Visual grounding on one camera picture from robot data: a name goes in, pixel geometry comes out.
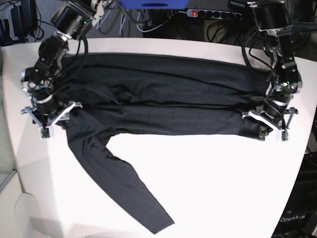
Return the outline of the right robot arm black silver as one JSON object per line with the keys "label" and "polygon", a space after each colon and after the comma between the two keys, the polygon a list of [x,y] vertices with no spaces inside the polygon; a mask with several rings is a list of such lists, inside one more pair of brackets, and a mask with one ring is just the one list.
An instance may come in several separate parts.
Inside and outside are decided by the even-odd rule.
{"label": "right robot arm black silver", "polygon": [[84,56],[88,55],[87,32],[104,16],[105,11],[116,6],[115,0],[67,0],[54,14],[51,23],[54,33],[39,48],[39,58],[33,67],[21,74],[21,85],[28,94],[32,106],[21,110],[38,125],[41,138],[53,135],[53,126],[66,123],[72,109],[82,107],[80,102],[63,103],[58,100],[57,84],[68,80],[82,67],[71,63],[62,66],[62,59],[69,51],[69,40],[84,44]]}

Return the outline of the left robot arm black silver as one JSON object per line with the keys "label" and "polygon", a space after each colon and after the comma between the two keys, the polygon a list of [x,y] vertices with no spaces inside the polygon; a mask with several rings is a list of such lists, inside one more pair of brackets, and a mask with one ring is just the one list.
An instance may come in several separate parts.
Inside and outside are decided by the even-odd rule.
{"label": "left robot arm black silver", "polygon": [[288,105],[303,86],[295,62],[290,13],[283,0],[251,0],[247,5],[257,26],[254,35],[265,34],[263,51],[270,58],[270,63],[266,64],[270,70],[270,88],[263,98],[263,105],[244,112],[242,117],[261,122],[262,137],[274,131],[281,141],[287,141],[290,121],[284,116],[292,118],[298,113]]}

